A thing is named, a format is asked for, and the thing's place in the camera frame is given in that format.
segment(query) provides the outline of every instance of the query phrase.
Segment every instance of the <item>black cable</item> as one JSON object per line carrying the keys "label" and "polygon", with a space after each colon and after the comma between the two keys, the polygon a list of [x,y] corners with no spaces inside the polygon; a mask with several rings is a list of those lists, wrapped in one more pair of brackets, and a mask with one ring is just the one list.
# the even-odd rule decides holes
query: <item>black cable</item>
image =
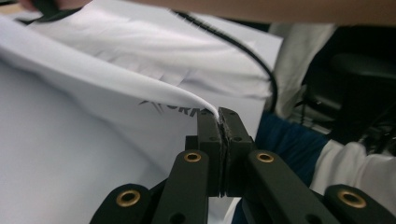
{"label": "black cable", "polygon": [[271,106],[270,106],[270,112],[271,113],[275,112],[275,107],[276,107],[276,102],[277,102],[276,80],[275,80],[275,77],[274,77],[273,73],[271,72],[271,70],[268,68],[268,66],[262,61],[262,59],[259,56],[257,56],[251,49],[244,46],[239,41],[235,40],[233,37],[224,34],[223,32],[211,27],[210,25],[206,24],[205,22],[200,21],[200,20],[190,16],[187,13],[177,12],[177,11],[172,11],[172,12],[174,12],[180,18],[191,22],[192,24],[196,25],[197,27],[199,27],[205,31],[208,31],[210,34],[215,35],[222,40],[225,40],[226,42],[232,44],[233,46],[237,47],[238,49],[241,49],[248,56],[250,56],[256,63],[258,63],[260,65],[260,67],[268,74],[268,76],[271,80],[271,85],[272,85],[272,89],[273,89],[273,99],[272,99]]}

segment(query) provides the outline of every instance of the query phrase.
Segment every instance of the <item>chair armrest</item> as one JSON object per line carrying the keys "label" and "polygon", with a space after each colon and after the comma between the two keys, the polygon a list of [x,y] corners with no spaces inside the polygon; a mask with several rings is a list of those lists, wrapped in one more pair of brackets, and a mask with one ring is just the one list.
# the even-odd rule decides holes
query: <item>chair armrest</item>
{"label": "chair armrest", "polygon": [[330,66],[337,73],[396,80],[396,64],[379,58],[341,53],[332,57]]}

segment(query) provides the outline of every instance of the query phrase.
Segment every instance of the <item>blue fabric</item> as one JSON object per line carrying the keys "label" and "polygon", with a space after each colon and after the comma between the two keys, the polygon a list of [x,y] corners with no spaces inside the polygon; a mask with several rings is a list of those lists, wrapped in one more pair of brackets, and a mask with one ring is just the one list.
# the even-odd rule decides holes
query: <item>blue fabric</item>
{"label": "blue fabric", "polygon": [[263,113],[256,136],[258,149],[275,152],[309,186],[321,150],[329,140],[322,134]]}

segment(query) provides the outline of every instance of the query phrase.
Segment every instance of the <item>logo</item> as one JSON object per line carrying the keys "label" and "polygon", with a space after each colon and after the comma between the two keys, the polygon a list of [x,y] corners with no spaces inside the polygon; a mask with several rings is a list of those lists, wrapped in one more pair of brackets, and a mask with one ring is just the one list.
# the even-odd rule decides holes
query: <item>logo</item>
{"label": "logo", "polygon": [[145,104],[152,104],[152,106],[157,110],[157,112],[161,115],[165,113],[165,110],[170,109],[177,111],[178,113],[187,115],[189,117],[195,117],[195,115],[201,111],[200,108],[188,108],[188,107],[178,107],[178,106],[172,106],[172,105],[166,105],[163,106],[161,104],[156,104],[152,103],[150,101],[143,101],[139,105],[145,105]]}

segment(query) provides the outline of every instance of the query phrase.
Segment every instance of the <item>forearm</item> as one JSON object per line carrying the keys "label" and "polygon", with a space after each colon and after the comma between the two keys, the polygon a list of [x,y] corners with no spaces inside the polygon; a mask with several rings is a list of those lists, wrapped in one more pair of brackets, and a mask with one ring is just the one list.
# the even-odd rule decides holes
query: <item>forearm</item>
{"label": "forearm", "polygon": [[396,0],[129,0],[248,21],[396,25]]}

